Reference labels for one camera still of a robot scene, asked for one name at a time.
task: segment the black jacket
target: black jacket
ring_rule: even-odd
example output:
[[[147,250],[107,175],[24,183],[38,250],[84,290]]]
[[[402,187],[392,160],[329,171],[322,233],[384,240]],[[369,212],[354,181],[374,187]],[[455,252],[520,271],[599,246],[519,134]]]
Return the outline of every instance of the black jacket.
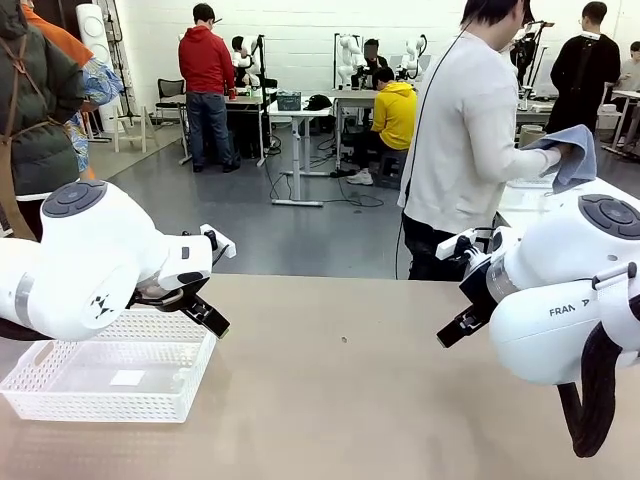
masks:
[[[24,75],[19,79],[18,109],[12,135],[44,122],[48,117],[64,123],[80,109],[84,85],[80,67],[40,30],[27,25],[20,0],[0,0],[0,37],[17,55],[27,36],[24,63],[47,106]],[[9,117],[14,78],[13,62],[0,47],[0,135]],[[14,136],[11,169],[17,196],[49,193],[78,178],[73,145],[61,125],[46,125]]]

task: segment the floor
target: floor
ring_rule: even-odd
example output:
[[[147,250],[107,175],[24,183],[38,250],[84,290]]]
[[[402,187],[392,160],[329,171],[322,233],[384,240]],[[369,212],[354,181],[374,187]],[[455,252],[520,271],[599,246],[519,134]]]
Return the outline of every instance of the floor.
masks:
[[[291,169],[288,130],[278,130],[283,154],[268,161],[275,181],[282,169]],[[314,145],[329,137],[314,138]],[[600,176],[621,189],[640,196],[640,165],[598,149]],[[194,175],[189,165],[180,167],[179,143],[116,175],[113,183],[127,191],[156,221],[163,232],[195,232],[210,223],[237,243],[238,256],[225,260],[218,272],[311,275],[326,277],[395,278],[396,244],[400,211],[398,193],[370,187],[341,186],[347,197],[368,194],[384,202],[362,208],[344,201],[324,208],[273,206],[267,169],[245,161],[243,168],[223,175],[211,167]],[[329,171],[333,161],[318,170]],[[343,200],[335,179],[303,179],[303,196],[311,200]],[[276,191],[287,198],[284,179]],[[409,256],[399,249],[399,277],[406,278]]]
[[[180,127],[177,125],[158,129],[156,131],[158,145],[156,146],[153,140],[148,140],[147,153],[142,153],[139,143],[131,145],[129,142],[121,142],[120,153],[115,153],[112,142],[90,143],[91,167],[98,178],[110,178],[174,143],[180,136]]]

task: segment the black pants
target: black pants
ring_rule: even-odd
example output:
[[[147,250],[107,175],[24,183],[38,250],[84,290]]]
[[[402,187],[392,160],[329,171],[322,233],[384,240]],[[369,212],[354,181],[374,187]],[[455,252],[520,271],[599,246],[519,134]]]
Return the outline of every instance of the black pants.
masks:
[[[369,168],[368,152],[373,150],[379,156],[385,150],[391,150],[386,143],[382,141],[380,134],[372,132],[362,132],[355,138],[353,145],[353,163],[360,168]]]
[[[40,218],[40,207],[44,200],[34,200],[32,202],[18,202],[20,213],[24,221],[33,232],[38,242],[42,241],[42,219]]]
[[[413,256],[409,280],[433,282],[461,282],[465,265],[453,260],[438,260],[438,245],[455,234],[434,230],[431,226],[417,222],[402,214],[404,243]]]
[[[627,103],[627,99],[622,97],[614,98],[613,100],[611,100],[611,103],[613,103],[617,107],[618,112],[622,113],[624,112],[624,106]],[[631,128],[631,122],[633,121],[633,111],[636,108],[636,105],[637,103],[634,101],[629,104],[627,115],[624,117],[624,119],[622,119],[622,135],[626,135],[629,131],[629,128]]]

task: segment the basket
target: basket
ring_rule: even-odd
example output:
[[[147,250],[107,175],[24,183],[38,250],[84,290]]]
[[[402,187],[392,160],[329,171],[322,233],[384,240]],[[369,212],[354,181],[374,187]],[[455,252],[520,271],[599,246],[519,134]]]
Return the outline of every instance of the basket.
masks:
[[[302,93],[278,92],[276,94],[278,110],[281,112],[299,112],[302,110]]]
[[[215,337],[181,313],[130,310],[81,343],[35,343],[0,384],[25,420],[184,423]]]

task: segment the bag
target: bag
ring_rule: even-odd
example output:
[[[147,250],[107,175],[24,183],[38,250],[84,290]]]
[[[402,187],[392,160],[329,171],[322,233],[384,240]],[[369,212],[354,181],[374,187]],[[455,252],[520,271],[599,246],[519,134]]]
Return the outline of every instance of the bag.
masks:
[[[0,37],[0,46],[4,48],[7,52],[7,55],[11,60],[13,60],[13,92],[11,94],[11,103],[9,106],[9,117],[7,120],[7,125],[5,126],[4,135],[2,136],[2,140],[0,141],[0,205],[4,210],[4,213],[7,217],[7,221],[13,230],[13,235],[16,238],[23,238],[25,240],[36,240],[33,232],[27,225],[24,217],[20,213],[20,208],[18,207],[18,201],[16,200],[16,192],[15,186],[13,184],[13,173],[11,171],[11,142],[13,138],[18,135],[22,135],[29,130],[33,130],[34,128],[43,127],[45,125],[49,125],[53,123],[52,120],[41,122],[36,125],[33,125],[29,128],[21,130],[17,132],[15,135],[11,135],[13,130],[13,126],[15,124],[16,119],[16,111],[18,108],[18,84],[20,80],[20,75],[24,75],[29,83],[36,91],[42,103],[46,106],[47,101],[45,100],[42,92],[37,87],[29,72],[27,72],[24,65],[24,53],[27,49],[27,36],[23,36],[20,42],[20,51],[18,56],[11,51],[9,45],[5,42],[3,38]]]

